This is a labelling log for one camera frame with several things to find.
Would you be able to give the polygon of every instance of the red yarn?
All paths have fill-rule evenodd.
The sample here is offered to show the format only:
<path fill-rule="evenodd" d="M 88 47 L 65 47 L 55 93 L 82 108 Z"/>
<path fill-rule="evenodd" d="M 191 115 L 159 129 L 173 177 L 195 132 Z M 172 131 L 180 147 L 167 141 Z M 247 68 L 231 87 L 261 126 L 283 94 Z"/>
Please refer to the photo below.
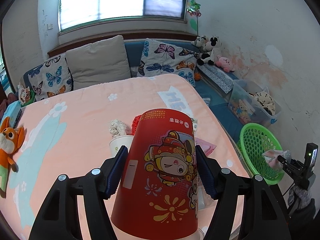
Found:
<path fill-rule="evenodd" d="M 138 126 L 140 118 L 141 118 L 141 115 L 138 115 L 133 119 L 133 122 L 132 122 L 132 135 L 134 135 L 136 133 L 136 129 L 137 129 L 137 126 Z"/>

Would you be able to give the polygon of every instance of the red paper cup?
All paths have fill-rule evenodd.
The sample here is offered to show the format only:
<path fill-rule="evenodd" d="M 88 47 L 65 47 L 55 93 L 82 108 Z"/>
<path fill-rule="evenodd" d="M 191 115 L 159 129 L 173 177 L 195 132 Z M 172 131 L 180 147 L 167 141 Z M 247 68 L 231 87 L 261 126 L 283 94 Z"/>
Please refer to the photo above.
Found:
<path fill-rule="evenodd" d="M 198 229 L 198 182 L 192 121 L 153 109 L 139 121 L 111 221 L 129 235 L 175 240 Z"/>

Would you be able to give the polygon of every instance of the orange butterfly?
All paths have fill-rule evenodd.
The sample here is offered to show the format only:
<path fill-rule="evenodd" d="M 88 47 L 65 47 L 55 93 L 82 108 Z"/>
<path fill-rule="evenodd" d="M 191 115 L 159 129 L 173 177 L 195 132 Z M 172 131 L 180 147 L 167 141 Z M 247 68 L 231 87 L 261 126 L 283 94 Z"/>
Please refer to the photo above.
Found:
<path fill-rule="evenodd" d="M 55 94 L 55 93 L 53 93 L 53 92 L 47 92 L 47 95 L 48 95 L 48 97 L 50 98 L 50 97 L 54 97 L 54 96 L 59 95 L 59 94 L 63 94 L 65 91 L 66 91 L 66 85 L 63 85 L 63 86 L 59 89 L 58 93 Z"/>
<path fill-rule="evenodd" d="M 182 60 L 180 63 L 179 63 L 179 66 L 177 66 L 177 70 L 178 69 L 181 69 L 181 68 L 190 68 L 191 70 L 193 70 L 195 68 L 195 64 L 190 62 L 190 63 L 186 63 L 184 60 Z"/>

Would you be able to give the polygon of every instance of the transparent plastic bin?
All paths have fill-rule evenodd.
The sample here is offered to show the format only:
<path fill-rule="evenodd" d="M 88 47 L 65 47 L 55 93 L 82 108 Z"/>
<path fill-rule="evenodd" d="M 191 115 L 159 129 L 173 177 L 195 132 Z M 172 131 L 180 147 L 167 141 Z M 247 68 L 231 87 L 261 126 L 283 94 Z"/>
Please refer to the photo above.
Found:
<path fill-rule="evenodd" d="M 276 101 L 276 114 L 270 115 L 251 95 L 249 95 L 249 93 L 254 95 L 255 93 L 263 91 L 263 89 L 255 82 L 239 79 L 234 80 L 233 84 L 234 86 L 228 108 L 242 124 L 254 122 L 261 124 L 264 127 L 268 127 L 278 120 L 281 114 L 281 106 L 279 106 Z"/>

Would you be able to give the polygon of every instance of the pink bedsheet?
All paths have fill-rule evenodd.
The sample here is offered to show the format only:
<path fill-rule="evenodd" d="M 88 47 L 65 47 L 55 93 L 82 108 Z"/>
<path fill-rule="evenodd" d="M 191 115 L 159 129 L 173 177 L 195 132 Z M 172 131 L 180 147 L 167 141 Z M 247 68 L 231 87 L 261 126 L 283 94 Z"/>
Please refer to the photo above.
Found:
<path fill-rule="evenodd" d="M 196 137 L 217 145 L 209 157 L 248 177 L 218 120 L 186 80 L 174 74 L 132 78 L 95 85 L 33 103 L 24 108 L 19 125 L 27 130 L 14 155 L 18 173 L 10 172 L 7 197 L 0 210 L 13 231 L 28 239 L 34 218 L 60 174 L 85 175 L 111 157 L 109 122 L 119 119 L 131 127 L 135 116 L 153 108 L 172 108 L 198 119 Z M 115 195 L 105 201 L 111 216 Z M 78 197 L 83 239 L 90 239 L 83 198 Z M 215 205 L 199 211 L 199 228 L 209 225 Z M 239 197 L 233 230 L 241 223 Z"/>

